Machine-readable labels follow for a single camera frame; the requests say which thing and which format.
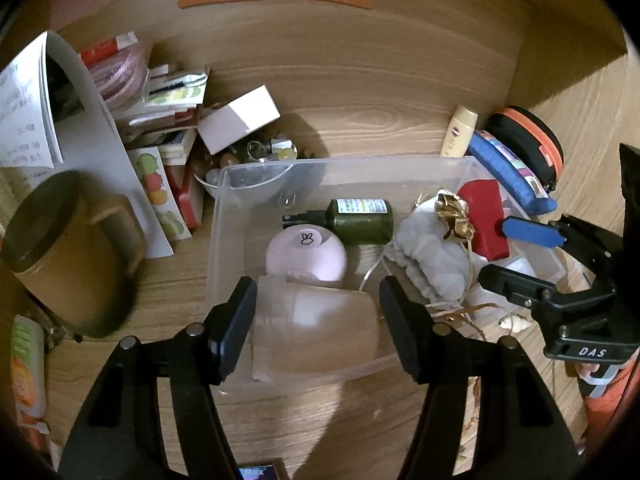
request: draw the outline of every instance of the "white cable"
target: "white cable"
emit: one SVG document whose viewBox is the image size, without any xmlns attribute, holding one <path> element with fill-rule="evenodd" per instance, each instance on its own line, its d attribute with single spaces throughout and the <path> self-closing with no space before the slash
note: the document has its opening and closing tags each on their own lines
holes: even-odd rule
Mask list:
<svg viewBox="0 0 640 480">
<path fill-rule="evenodd" d="M 370 278 L 370 276 L 372 275 L 373 271 L 376 270 L 376 267 L 379 266 L 380 263 L 384 262 L 384 257 L 385 257 L 385 249 L 383 248 L 382 252 L 380 253 L 380 257 L 376 260 L 376 262 L 365 273 L 362 281 L 360 282 L 360 286 L 358 287 L 358 292 L 362 292 L 362 290 L 364 289 L 365 284 L 367 283 L 367 280 Z M 385 264 L 385 269 L 386 269 L 386 272 L 388 274 L 391 274 L 391 272 L 389 272 L 389 269 L 386 266 L 386 264 Z"/>
</svg>

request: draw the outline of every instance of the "clear plastic storage bin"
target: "clear plastic storage bin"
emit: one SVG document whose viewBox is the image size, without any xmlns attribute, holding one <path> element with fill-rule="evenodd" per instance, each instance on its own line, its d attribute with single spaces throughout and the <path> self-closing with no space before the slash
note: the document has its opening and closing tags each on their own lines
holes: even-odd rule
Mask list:
<svg viewBox="0 0 640 480">
<path fill-rule="evenodd" d="M 332 198 L 383 198 L 394 212 L 394 225 L 409 216 L 418 196 L 433 196 L 444 187 L 457 192 L 470 180 L 491 179 L 473 157 L 442 158 L 436 155 L 322 158 L 293 164 L 271 162 L 225 168 L 214 210 L 209 250 L 207 298 L 202 315 L 226 301 L 241 276 L 258 280 L 266 273 L 267 246 L 282 230 L 282 216 L 327 208 Z M 506 214 L 526 218 L 523 210 L 500 187 Z M 348 268 L 342 288 L 358 286 L 382 252 L 382 246 L 347 247 Z M 529 260 L 542 280 L 557 283 L 566 270 L 554 252 L 518 242 L 516 250 Z M 399 267 L 390 270 L 414 301 L 426 300 Z M 367 281 L 368 292 L 378 303 L 378 285 L 386 272 L 382 266 Z M 305 374 L 274 383 L 254 380 L 252 336 L 242 349 L 236 370 L 220 390 L 252 397 L 284 394 L 321 384 L 345 381 L 398 365 L 398 356 L 385 321 L 380 320 L 378 350 L 370 363 L 317 375 Z"/>
</svg>

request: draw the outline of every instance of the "white cloth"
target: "white cloth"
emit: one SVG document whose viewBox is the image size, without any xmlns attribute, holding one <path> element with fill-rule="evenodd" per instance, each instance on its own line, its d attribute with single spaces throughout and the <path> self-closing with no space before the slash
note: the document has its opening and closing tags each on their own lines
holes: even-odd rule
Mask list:
<svg viewBox="0 0 640 480">
<path fill-rule="evenodd" d="M 420 204 L 398 228 L 385 256 L 406 269 L 406 275 L 431 302 L 459 301 L 469 274 L 468 253 L 454 241 L 445 241 L 447 225 L 435 213 L 437 195 Z M 487 264 L 472 253 L 474 277 Z"/>
</svg>

